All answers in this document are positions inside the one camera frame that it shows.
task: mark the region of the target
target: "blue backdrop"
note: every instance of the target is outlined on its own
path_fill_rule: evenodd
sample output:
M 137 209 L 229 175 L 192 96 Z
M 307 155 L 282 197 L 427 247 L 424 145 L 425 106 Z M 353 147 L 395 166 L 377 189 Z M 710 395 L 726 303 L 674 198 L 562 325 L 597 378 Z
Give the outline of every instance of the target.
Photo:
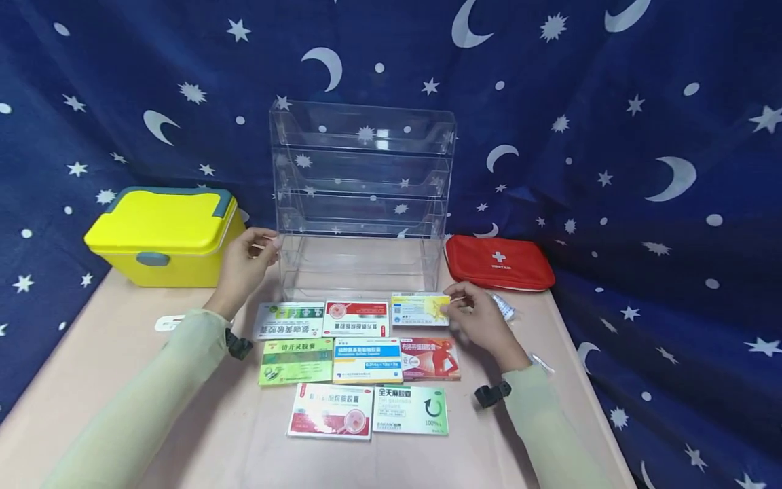
M 441 109 L 459 123 L 448 231 L 541 243 L 633 473 L 782 484 L 780 16 L 741 0 L 2 2 L 0 419 L 106 273 L 81 237 L 123 187 L 226 188 L 274 226 L 273 102 Z

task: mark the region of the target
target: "clear acrylic organizer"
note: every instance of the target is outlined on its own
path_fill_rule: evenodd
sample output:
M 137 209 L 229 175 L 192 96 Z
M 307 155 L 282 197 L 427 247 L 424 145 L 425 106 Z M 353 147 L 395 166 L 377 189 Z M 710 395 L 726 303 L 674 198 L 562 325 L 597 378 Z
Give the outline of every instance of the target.
M 436 290 L 452 113 L 294 100 L 270 126 L 286 300 Z

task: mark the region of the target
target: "sleeve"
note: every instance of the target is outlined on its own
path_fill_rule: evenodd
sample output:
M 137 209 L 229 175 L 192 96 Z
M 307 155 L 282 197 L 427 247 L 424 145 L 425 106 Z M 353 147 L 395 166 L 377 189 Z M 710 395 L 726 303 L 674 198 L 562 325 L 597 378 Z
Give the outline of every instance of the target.
M 603 469 L 576 435 L 539 365 L 503 374 L 505 398 L 516 433 L 524 441 L 541 489 L 611 487 Z
M 152 363 L 82 431 L 44 487 L 135 487 L 174 421 L 228 349 L 228 322 L 190 311 Z

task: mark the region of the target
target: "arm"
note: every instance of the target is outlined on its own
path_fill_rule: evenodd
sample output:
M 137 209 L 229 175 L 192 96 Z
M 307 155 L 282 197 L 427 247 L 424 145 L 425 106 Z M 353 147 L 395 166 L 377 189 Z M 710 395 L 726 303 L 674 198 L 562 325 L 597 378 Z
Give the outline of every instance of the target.
M 152 363 L 90 422 L 44 487 L 135 487 L 225 356 L 228 325 L 213 312 L 189 312 Z
M 516 433 L 524 441 L 541 489 L 611 487 L 559 406 L 546 371 L 532 366 L 494 300 L 461 282 L 445 289 L 453 300 L 445 311 L 467 338 L 497 361 L 511 393 L 505 398 Z M 463 306 L 470 306 L 467 314 Z
M 203 309 L 90 422 L 49 476 L 50 489 L 135 487 L 179 414 L 227 352 L 225 328 L 277 260 L 277 232 L 249 228 L 223 253 L 220 281 Z
M 611 487 L 559 407 L 546 371 L 539 365 L 503 375 L 511 385 L 508 414 L 533 464 L 542 489 Z

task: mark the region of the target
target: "yellow storage box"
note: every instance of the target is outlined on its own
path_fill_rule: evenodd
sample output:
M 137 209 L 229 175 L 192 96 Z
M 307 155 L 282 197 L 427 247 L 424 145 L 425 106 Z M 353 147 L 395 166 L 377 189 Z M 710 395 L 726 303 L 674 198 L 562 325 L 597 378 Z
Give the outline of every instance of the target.
M 215 287 L 222 250 L 245 227 L 227 190 L 130 187 L 84 242 L 142 287 Z

